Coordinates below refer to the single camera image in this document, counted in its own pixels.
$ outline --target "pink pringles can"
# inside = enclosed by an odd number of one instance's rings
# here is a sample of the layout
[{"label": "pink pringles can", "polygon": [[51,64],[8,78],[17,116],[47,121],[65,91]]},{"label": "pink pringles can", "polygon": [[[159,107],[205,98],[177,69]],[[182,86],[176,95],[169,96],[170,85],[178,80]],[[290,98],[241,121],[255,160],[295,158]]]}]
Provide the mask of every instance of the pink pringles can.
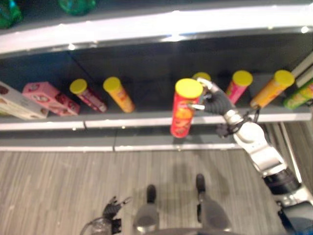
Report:
[{"label": "pink pringles can", "polygon": [[95,111],[104,113],[107,110],[105,103],[88,87],[86,80],[76,79],[69,90]]},{"label": "pink pringles can", "polygon": [[231,82],[226,90],[226,94],[233,104],[238,101],[252,81],[252,74],[245,70],[239,70],[233,74]]}]

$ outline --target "white box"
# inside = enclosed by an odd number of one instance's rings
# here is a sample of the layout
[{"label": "white box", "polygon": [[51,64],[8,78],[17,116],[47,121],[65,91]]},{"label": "white box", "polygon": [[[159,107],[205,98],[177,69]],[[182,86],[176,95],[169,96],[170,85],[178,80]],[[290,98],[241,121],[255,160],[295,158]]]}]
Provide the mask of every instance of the white box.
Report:
[{"label": "white box", "polygon": [[3,82],[0,82],[0,109],[25,120],[43,119],[49,112]]}]

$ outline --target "red pringles can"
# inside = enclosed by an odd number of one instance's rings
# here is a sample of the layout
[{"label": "red pringles can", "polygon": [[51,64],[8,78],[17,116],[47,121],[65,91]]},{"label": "red pringles can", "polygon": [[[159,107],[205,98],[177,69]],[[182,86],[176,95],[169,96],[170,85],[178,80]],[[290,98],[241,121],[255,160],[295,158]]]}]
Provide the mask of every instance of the red pringles can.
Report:
[{"label": "red pringles can", "polygon": [[203,86],[194,79],[183,78],[175,85],[171,133],[176,138],[188,135],[194,110],[188,104],[197,104]]}]

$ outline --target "green pringles can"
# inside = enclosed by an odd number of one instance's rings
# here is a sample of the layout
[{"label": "green pringles can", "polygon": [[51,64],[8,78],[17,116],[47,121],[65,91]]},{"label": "green pringles can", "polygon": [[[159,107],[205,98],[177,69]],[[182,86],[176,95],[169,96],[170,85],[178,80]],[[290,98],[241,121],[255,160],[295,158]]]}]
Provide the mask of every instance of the green pringles can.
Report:
[{"label": "green pringles can", "polygon": [[287,97],[283,103],[288,109],[295,109],[313,98],[313,78],[300,87],[295,93]]}]

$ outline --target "snack box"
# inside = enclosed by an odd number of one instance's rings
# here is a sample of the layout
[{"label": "snack box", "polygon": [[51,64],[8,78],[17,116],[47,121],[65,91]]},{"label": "snack box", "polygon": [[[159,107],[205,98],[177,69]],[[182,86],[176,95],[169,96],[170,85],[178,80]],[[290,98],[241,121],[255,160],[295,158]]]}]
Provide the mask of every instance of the snack box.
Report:
[{"label": "snack box", "polygon": [[27,83],[23,95],[59,116],[79,113],[80,106],[48,82]]},{"label": "snack box", "polygon": [[46,118],[49,112],[3,82],[0,82],[0,109],[24,120]]}]

